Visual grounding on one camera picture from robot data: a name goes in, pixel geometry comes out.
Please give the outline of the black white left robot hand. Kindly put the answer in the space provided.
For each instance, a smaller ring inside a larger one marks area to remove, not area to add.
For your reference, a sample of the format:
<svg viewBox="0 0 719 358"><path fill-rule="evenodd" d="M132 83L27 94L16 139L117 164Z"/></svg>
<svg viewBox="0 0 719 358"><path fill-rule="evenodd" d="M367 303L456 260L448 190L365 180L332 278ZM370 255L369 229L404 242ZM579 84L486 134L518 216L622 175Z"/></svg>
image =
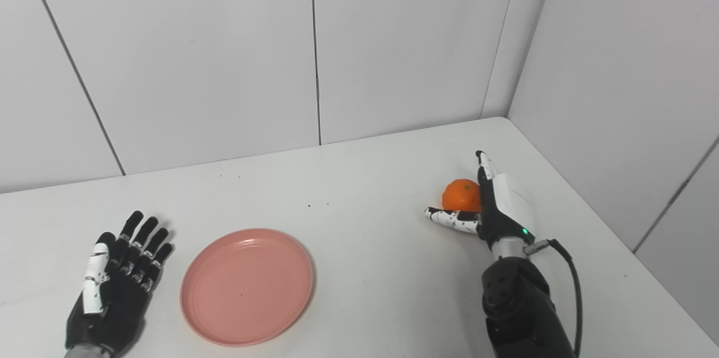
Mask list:
<svg viewBox="0 0 719 358"><path fill-rule="evenodd" d="M156 217L136 210L121 232L104 232L88 258L70 310L67 357L121 357L137 341L165 261L174 246Z"/></svg>

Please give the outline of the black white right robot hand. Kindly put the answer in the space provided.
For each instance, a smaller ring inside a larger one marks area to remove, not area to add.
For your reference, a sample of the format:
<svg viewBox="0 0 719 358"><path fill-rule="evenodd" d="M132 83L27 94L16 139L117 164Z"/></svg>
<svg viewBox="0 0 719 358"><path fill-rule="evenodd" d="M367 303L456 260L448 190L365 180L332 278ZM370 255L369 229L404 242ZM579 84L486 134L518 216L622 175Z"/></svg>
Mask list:
<svg viewBox="0 0 719 358"><path fill-rule="evenodd" d="M428 207L429 220L458 232L472 233L487 243L494 259L526 258L536 241L536 218L529 195L506 173L498 173L487 154L476 151L482 210L446 210Z"/></svg>

